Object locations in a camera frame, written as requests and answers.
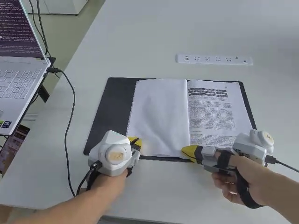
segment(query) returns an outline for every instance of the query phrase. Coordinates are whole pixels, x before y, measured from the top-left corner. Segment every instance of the laptop screen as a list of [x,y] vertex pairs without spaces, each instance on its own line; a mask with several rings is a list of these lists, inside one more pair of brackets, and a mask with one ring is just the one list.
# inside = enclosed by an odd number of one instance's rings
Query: laptop screen
[[19,0],[0,0],[0,56],[43,58]]

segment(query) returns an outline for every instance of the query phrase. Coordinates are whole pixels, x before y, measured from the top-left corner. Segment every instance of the floor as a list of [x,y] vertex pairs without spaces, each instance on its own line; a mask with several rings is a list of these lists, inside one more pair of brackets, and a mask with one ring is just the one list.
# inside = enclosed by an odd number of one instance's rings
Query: floor
[[[48,42],[48,48],[53,57],[56,57],[55,66],[64,70],[83,37],[88,31],[95,16],[98,14],[105,0],[89,0],[78,16],[74,15],[42,15],[43,27]],[[51,94],[59,79],[55,75],[49,75],[44,86]],[[28,113],[38,114],[44,107],[44,102],[38,98],[30,107]],[[22,124],[31,127],[31,122]],[[5,139],[0,137],[0,145],[4,144]],[[12,222],[18,217],[30,215],[34,210],[15,208],[9,218]]]

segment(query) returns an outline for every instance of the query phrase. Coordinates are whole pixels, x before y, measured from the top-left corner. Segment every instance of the table surface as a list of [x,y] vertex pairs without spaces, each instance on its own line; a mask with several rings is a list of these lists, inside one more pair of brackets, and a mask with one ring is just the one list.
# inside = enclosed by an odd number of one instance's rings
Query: table surface
[[[68,135],[71,182],[88,170],[83,155],[108,77],[239,80],[261,130],[275,139],[275,157],[296,166],[299,2],[108,0],[66,74],[76,91]],[[177,53],[251,56],[254,66],[186,65]],[[0,203],[44,209],[71,198],[64,133],[72,91],[61,78],[0,183]],[[294,180],[299,175],[270,166]],[[250,210],[222,198],[200,166],[140,161],[109,216],[167,223],[287,223],[270,208]]]

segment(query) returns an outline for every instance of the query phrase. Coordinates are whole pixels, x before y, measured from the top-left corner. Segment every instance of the forearm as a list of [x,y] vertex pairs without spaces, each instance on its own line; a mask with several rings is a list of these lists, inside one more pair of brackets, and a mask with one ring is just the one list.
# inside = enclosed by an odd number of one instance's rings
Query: forearm
[[298,224],[299,183],[275,173],[266,181],[269,184],[265,193],[267,204],[292,224]]
[[15,224],[96,224],[115,198],[109,188],[99,187]]

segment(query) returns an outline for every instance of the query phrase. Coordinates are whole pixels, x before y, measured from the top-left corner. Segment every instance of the laptop keyboard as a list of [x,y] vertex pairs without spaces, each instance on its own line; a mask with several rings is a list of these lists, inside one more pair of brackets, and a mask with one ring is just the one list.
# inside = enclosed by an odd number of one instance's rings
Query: laptop keyboard
[[24,99],[41,71],[0,70],[0,98]]

